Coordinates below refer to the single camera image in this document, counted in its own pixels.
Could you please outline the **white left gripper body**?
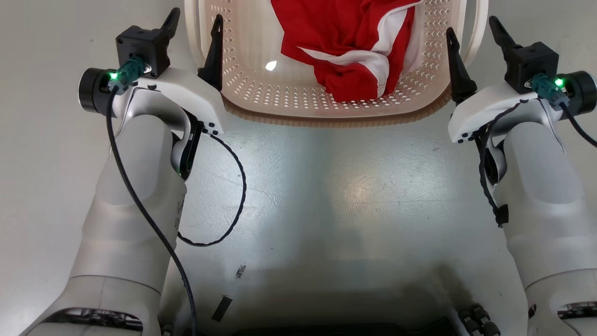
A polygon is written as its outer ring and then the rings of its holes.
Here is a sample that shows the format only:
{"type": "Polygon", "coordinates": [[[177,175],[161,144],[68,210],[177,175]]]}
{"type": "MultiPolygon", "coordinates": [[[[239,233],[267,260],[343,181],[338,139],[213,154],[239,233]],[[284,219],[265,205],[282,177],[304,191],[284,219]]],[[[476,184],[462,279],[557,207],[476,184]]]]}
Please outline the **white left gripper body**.
{"type": "MultiPolygon", "coordinates": [[[[110,92],[107,84],[115,70],[87,69],[79,81],[78,98],[88,112],[106,113],[110,92]]],[[[124,123],[139,115],[154,115],[171,129],[187,133],[188,114],[196,117],[209,134],[224,133],[228,112],[220,92],[191,72],[168,68],[157,79],[139,78],[112,103],[113,117],[124,123]]]]}

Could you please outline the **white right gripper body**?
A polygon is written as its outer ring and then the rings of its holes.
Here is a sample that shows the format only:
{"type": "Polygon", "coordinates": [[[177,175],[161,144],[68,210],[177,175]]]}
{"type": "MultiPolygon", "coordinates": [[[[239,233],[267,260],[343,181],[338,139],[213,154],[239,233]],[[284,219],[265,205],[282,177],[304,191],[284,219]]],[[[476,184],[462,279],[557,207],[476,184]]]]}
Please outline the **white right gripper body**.
{"type": "Polygon", "coordinates": [[[519,94],[506,82],[491,85],[459,104],[448,123],[450,140],[462,143],[492,122],[493,136],[520,123],[539,123],[554,131],[558,121],[567,119],[561,104],[573,117],[596,109],[596,81],[585,71],[554,78],[538,74],[525,87],[531,91],[519,94]]]}

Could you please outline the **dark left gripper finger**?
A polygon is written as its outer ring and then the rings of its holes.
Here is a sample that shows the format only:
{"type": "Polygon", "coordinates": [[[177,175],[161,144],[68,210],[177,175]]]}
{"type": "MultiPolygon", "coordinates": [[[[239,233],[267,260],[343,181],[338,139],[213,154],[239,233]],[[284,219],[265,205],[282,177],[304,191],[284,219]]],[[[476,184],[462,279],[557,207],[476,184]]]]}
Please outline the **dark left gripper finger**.
{"type": "Polygon", "coordinates": [[[160,28],[160,42],[162,44],[169,43],[175,36],[180,15],[181,10],[179,7],[171,9],[170,13],[167,15],[164,23],[160,28]]]}
{"type": "Polygon", "coordinates": [[[210,31],[211,44],[205,64],[198,69],[198,77],[218,91],[222,91],[223,28],[224,19],[217,14],[210,31]]]}

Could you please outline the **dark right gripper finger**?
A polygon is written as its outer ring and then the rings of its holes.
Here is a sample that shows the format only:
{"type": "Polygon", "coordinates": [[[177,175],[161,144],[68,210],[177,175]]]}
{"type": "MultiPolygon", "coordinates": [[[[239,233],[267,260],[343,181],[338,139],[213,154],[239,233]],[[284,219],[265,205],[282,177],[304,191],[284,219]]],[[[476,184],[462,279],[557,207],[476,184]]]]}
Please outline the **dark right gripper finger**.
{"type": "Polygon", "coordinates": [[[477,91],[476,82],[469,76],[460,56],[460,43],[452,27],[446,30],[446,46],[451,83],[451,99],[459,105],[477,91]]]}
{"type": "Polygon", "coordinates": [[[491,33],[493,35],[495,44],[501,47],[501,51],[504,56],[506,56],[508,51],[512,49],[518,49],[520,47],[519,44],[514,42],[514,39],[504,28],[497,16],[490,16],[488,23],[490,24],[491,33]]]}

